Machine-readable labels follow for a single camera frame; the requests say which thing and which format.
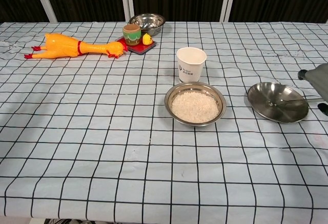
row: white paper cup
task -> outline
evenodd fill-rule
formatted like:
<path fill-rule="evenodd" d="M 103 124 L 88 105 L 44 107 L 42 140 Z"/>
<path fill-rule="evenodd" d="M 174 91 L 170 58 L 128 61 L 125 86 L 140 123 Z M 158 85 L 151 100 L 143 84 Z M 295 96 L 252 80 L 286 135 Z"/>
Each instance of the white paper cup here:
<path fill-rule="evenodd" d="M 207 58 L 206 53 L 198 48 L 184 47 L 177 51 L 176 56 L 178 57 L 180 81 L 199 81 L 204 62 Z"/>

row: small yellow duck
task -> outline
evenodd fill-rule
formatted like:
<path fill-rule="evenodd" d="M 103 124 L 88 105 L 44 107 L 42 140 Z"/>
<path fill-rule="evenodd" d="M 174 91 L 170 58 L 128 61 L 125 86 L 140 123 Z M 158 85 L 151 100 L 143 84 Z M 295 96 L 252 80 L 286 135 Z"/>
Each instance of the small yellow duck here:
<path fill-rule="evenodd" d="M 153 43 L 153 40 L 152 40 L 152 38 L 149 34 L 145 33 L 142 37 L 142 43 L 145 46 L 148 46 L 148 45 L 151 45 Z"/>

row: rubber chicken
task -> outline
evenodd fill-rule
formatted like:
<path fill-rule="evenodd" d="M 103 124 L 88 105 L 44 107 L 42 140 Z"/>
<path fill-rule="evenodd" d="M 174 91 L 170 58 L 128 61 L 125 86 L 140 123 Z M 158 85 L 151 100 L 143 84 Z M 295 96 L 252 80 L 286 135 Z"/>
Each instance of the rubber chicken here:
<path fill-rule="evenodd" d="M 86 53 L 101 53 L 108 55 L 108 57 L 113 56 L 118 58 L 124 53 L 123 51 L 128 51 L 125 43 L 110 42 L 105 45 L 93 45 L 58 33 L 46 33 L 46 45 L 34 46 L 32 48 L 34 51 L 45 50 L 46 52 L 41 54 L 26 54 L 24 55 L 26 59 L 76 57 Z"/>
<path fill-rule="evenodd" d="M 142 43 L 145 46 L 148 46 L 148 45 L 151 45 L 153 43 L 153 40 L 152 40 L 152 38 L 149 34 L 145 33 L 142 37 Z"/>

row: plaid tablecloth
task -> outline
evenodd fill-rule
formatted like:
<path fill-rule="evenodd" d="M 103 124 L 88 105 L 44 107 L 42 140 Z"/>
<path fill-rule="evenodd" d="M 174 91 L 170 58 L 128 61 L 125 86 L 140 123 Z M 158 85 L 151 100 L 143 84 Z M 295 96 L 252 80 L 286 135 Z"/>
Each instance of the plaid tablecloth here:
<path fill-rule="evenodd" d="M 173 23 L 145 55 L 24 59 L 46 32 L 89 43 L 125 23 L 0 26 L 0 214 L 133 223 L 328 223 L 328 117 L 311 104 L 295 124 L 263 119 L 246 92 L 290 85 L 328 62 L 328 25 Z M 190 128 L 165 110 L 175 53 L 208 55 L 201 80 L 227 101 Z"/>

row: red coaster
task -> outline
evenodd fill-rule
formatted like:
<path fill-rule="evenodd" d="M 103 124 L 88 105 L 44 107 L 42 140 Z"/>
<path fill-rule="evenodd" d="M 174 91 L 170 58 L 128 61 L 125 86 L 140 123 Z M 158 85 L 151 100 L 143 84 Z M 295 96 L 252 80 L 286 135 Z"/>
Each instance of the red coaster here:
<path fill-rule="evenodd" d="M 122 36 L 121 38 L 118 38 L 116 41 L 118 42 L 125 42 L 124 37 Z M 157 42 L 153 41 L 150 45 L 145 46 L 142 43 L 142 38 L 140 39 L 140 43 L 139 45 L 136 46 L 128 46 L 128 50 L 132 51 L 134 53 L 137 53 L 139 55 L 145 54 L 147 51 L 149 51 L 150 49 L 152 49 L 153 47 L 155 47 L 155 45 L 157 44 Z"/>

